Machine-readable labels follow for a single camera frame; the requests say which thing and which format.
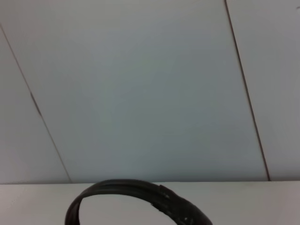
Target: white surface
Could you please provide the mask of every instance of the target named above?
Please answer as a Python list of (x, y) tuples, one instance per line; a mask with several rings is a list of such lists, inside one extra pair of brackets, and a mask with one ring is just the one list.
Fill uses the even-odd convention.
[[(298, 225), (300, 182), (163, 183), (199, 207), (214, 225)], [(70, 203), (90, 184), (2, 185), (1, 225), (63, 225)], [(140, 199), (86, 198), (82, 225), (173, 225)]]
[(266, 180), (223, 0), (4, 0), (74, 181)]
[(0, 183), (69, 182), (0, 29)]
[(228, 0), (272, 180), (300, 178), (300, 15), (295, 0)]

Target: black headphones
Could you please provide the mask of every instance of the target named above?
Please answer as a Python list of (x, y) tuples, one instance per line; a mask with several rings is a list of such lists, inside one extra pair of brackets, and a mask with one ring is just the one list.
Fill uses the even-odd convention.
[(83, 198), (92, 195), (128, 195), (150, 202), (177, 225), (212, 225), (195, 205), (170, 189), (141, 180), (105, 180), (84, 190), (67, 210), (65, 225), (80, 225), (79, 207)]

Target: white wall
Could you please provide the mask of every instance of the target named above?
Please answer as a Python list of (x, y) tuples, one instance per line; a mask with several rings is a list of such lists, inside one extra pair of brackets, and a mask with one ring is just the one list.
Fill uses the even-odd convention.
[(6, 0), (74, 181), (266, 180), (222, 0)]
[(294, 0), (229, 0), (272, 180), (300, 178), (300, 15)]
[(69, 182), (0, 27), (0, 183)]

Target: white desk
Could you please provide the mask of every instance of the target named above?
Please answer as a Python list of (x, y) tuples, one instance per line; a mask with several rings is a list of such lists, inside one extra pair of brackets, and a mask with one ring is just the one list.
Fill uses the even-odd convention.
[[(198, 206), (214, 225), (299, 225), (300, 182), (163, 183)], [(1, 225), (63, 225), (67, 208), (90, 184), (0, 185)], [(140, 199), (83, 200), (82, 225), (174, 225)]]

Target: headphones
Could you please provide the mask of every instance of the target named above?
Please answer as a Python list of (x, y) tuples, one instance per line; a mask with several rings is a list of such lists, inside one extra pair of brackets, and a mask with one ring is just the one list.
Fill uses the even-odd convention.
[(85, 189), (69, 206), (65, 225), (80, 225), (79, 208), (83, 198), (106, 194), (128, 195), (150, 202), (177, 225), (212, 225), (203, 212), (172, 190), (141, 180), (105, 180)]

